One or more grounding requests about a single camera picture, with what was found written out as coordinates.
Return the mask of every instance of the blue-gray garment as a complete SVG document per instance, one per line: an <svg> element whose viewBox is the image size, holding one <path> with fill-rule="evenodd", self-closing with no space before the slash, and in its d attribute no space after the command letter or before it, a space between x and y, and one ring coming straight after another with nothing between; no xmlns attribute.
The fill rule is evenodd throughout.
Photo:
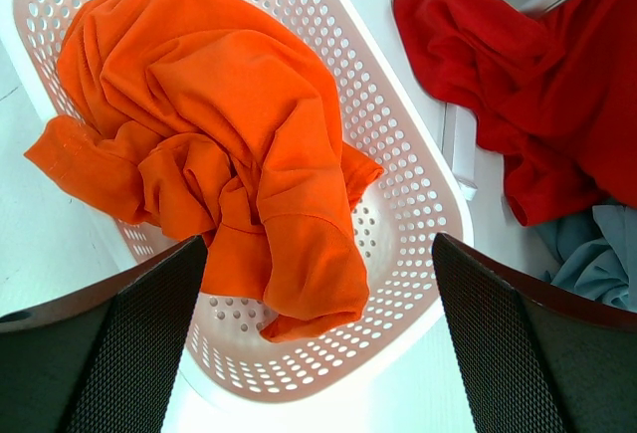
<svg viewBox="0 0 637 433"><path fill-rule="evenodd" d="M562 264L546 280L592 301L637 312L637 210L592 209L536 227Z"/></svg>

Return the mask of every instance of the red garment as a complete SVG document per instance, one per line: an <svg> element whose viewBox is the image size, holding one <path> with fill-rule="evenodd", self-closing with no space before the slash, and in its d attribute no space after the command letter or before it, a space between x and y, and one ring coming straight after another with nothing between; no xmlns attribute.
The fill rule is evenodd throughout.
<svg viewBox="0 0 637 433"><path fill-rule="evenodd" d="M569 0L535 21L502 0L394 0L416 78L474 112L523 225L609 195L637 207L636 6Z"/></svg>

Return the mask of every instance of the perforated basket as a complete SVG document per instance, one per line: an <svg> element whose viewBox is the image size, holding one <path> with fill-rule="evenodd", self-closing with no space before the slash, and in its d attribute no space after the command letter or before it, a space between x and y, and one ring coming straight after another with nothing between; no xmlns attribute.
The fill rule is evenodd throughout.
<svg viewBox="0 0 637 433"><path fill-rule="evenodd" d="M56 60L85 1L0 0L0 15L7 15L3 41L43 121L56 112L77 114L60 86ZM385 174L353 213L371 288L359 322L314 340L270 344L259 336L274 315L266 306L200 296L180 368L200 394L227 405L299 400L345 377L372 377L442 315L431 260L435 233L473 241L454 178L348 0L248 1L324 60L339 89L345 140L381 163ZM43 176L42 182L50 181ZM170 245L150 226L90 212L122 269Z"/></svg>

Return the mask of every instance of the orange garment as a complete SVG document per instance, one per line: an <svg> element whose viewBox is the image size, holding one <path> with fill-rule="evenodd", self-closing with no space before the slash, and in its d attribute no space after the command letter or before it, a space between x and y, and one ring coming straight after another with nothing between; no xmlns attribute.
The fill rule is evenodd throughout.
<svg viewBox="0 0 637 433"><path fill-rule="evenodd" d="M84 121L58 116L26 156L130 224L203 234L202 292L263 300L270 341L360 318L350 210L380 166L342 142L334 80L242 0L93 0L58 61Z"/></svg>

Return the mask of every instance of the laundry basket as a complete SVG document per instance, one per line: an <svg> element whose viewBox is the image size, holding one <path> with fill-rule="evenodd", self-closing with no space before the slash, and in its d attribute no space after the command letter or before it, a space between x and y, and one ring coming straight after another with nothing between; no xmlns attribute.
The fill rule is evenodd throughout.
<svg viewBox="0 0 637 433"><path fill-rule="evenodd" d="M77 114L60 86L56 60L85 1L0 0L3 42L43 121ZM271 344L259 329L276 313L262 303L200 295L180 369L202 396L227 405L300 400L324 394L342 379L373 377L442 315L431 260L435 234L473 241L456 181L348 0L247 1L323 59L338 86L345 141L385 173L353 212L371 289L359 322L320 338ZM42 182L51 181L43 175ZM151 226L87 212L121 269L170 245Z"/></svg>

